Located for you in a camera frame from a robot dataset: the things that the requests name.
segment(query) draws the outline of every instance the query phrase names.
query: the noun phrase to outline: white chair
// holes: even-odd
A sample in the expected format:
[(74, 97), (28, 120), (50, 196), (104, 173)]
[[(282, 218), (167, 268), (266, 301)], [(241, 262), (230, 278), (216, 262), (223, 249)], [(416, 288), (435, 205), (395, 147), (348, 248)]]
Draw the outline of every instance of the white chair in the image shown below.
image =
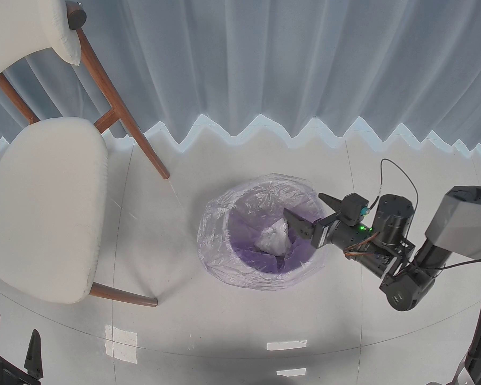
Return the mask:
[[(108, 152), (101, 135), (121, 119), (164, 178), (169, 177), (87, 41), (79, 3), (0, 0), (0, 87), (28, 125), (0, 161), (0, 279), (34, 297), (74, 303), (86, 295), (156, 306), (143, 297), (93, 282), (107, 193)], [(80, 57), (111, 105), (94, 125), (84, 119), (39, 121), (2, 71), (53, 48)]]

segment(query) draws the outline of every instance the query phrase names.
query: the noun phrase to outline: trash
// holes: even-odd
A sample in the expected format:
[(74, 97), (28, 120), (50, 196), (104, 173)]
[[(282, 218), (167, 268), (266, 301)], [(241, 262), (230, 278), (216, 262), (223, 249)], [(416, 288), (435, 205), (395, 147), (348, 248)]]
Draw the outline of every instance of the trash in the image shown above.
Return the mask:
[(258, 177), (210, 201), (197, 236), (207, 271), (233, 286), (271, 291), (320, 270), (326, 250), (289, 230), (284, 208), (312, 222), (326, 216), (308, 181), (281, 174)]

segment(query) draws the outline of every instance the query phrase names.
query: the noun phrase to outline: curtain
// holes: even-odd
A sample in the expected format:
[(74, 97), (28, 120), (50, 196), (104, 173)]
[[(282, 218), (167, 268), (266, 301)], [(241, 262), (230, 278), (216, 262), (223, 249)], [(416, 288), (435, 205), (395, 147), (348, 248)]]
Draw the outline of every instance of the curtain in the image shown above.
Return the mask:
[[(235, 136), (263, 114), (291, 136), (317, 116), (341, 137), (361, 116), (383, 140), (404, 123), (420, 141), (481, 143), (481, 0), (74, 1), (143, 131), (162, 121), (181, 142), (205, 114)], [(42, 119), (109, 109), (51, 49), (5, 74)], [(0, 91), (0, 138), (25, 125)]]

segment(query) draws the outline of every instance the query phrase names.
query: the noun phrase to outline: purple trash bag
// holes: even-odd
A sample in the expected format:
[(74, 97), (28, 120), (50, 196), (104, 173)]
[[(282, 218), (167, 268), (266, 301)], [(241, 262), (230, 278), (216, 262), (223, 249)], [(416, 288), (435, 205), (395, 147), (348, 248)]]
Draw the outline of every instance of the purple trash bag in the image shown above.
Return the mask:
[[(287, 236), (274, 235), (287, 232), (287, 227), (282, 230), (278, 223), (284, 208), (309, 221), (326, 216), (308, 181), (282, 174), (258, 177), (210, 201), (197, 237), (199, 259), (207, 271), (233, 286), (273, 291), (293, 286), (320, 270), (326, 250), (316, 250), (293, 229)], [(280, 243), (277, 252), (283, 252), (282, 241), (286, 243), (284, 255), (257, 247), (266, 236), (266, 241), (269, 236), (277, 237), (270, 239)]]

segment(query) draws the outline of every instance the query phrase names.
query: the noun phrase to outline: floor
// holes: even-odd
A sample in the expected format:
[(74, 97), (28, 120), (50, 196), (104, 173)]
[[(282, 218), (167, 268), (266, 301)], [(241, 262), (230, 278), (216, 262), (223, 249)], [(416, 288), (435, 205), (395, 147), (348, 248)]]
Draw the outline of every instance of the floor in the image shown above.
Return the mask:
[[(420, 246), (443, 194), (454, 185), (481, 184), (479, 149), (468, 153), (434, 135), (419, 143), (403, 127), (382, 143), (363, 122), (344, 138), (312, 123), (290, 140), (277, 125), (260, 123), (226, 141), (213, 123), (197, 122), (192, 140), (179, 146), (160, 127), (147, 133), (171, 171), (165, 181), (130, 138), (104, 137), (109, 186), (95, 281), (157, 296), (160, 305), (94, 297), (56, 305), (0, 281), (0, 354), (9, 361), (23, 366), (36, 328), (44, 385), (421, 385), (452, 379), (478, 317), (481, 264), (443, 272), (414, 310), (399, 313), (378, 279), (334, 247), (325, 248), (325, 267), (307, 280), (260, 292), (208, 274), (196, 254), (196, 233), (211, 198), (271, 172), (306, 178), (317, 192), (342, 197), (354, 190), (372, 200), (379, 161), (388, 157), (419, 190), (409, 237)], [(6, 148), (0, 142), (0, 158)], [(388, 165), (384, 173), (383, 193), (414, 201), (397, 169)], [(460, 260), (453, 255), (449, 263)]]

